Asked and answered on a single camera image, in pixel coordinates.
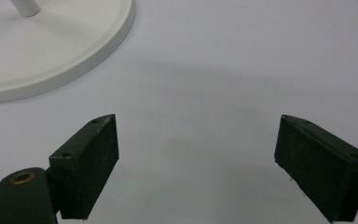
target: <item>white background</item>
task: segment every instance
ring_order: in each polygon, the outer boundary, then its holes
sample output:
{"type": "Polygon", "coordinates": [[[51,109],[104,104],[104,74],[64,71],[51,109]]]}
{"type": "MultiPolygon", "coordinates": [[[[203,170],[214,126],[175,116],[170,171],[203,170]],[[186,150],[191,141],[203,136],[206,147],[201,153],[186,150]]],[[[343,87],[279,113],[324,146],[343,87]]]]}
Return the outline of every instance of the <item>white background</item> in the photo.
{"type": "Polygon", "coordinates": [[[327,223],[273,154],[281,114],[358,147],[358,0],[136,1],[106,61],[0,103],[0,180],[111,113],[120,160],[87,223],[327,223]]]}

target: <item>screw hole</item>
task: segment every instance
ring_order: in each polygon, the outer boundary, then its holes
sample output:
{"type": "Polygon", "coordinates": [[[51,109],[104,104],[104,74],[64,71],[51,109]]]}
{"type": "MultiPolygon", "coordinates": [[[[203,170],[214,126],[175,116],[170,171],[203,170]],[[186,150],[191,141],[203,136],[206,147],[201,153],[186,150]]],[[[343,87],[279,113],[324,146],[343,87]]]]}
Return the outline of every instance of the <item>screw hole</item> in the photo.
{"type": "Polygon", "coordinates": [[[26,183],[34,178],[33,172],[24,172],[18,175],[15,175],[13,178],[10,179],[10,183],[14,185],[19,185],[26,183]]]}
{"type": "Polygon", "coordinates": [[[70,152],[64,152],[64,153],[62,153],[62,156],[65,157],[65,158],[68,158],[68,157],[71,157],[71,156],[72,156],[72,153],[70,153],[70,152]]]}

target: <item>brass insert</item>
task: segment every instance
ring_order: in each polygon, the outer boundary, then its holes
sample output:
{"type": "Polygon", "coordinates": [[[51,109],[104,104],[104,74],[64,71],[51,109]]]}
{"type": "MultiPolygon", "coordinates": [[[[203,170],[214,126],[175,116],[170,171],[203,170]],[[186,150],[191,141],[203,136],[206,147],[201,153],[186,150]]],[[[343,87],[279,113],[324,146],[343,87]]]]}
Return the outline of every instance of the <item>brass insert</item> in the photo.
{"type": "Polygon", "coordinates": [[[10,179],[10,183],[14,185],[25,184],[34,178],[34,172],[24,172],[15,175],[10,179]]]}

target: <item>white circular base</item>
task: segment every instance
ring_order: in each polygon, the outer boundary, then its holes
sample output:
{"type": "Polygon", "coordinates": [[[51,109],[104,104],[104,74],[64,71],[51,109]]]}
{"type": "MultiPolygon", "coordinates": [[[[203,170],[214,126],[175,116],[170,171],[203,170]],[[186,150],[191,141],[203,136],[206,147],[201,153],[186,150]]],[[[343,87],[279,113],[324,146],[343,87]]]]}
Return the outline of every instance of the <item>white circular base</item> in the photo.
{"type": "Polygon", "coordinates": [[[107,58],[131,28],[132,0],[39,0],[23,18],[0,1],[0,102],[56,89],[107,58]]]}

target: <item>white pole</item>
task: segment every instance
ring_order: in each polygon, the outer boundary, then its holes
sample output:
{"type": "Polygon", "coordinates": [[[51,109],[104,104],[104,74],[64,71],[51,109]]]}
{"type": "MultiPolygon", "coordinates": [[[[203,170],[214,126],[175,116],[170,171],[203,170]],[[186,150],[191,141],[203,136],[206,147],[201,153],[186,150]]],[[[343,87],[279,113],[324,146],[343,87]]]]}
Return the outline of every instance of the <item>white pole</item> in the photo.
{"type": "Polygon", "coordinates": [[[32,17],[40,11],[35,0],[10,0],[23,17],[32,17]]]}

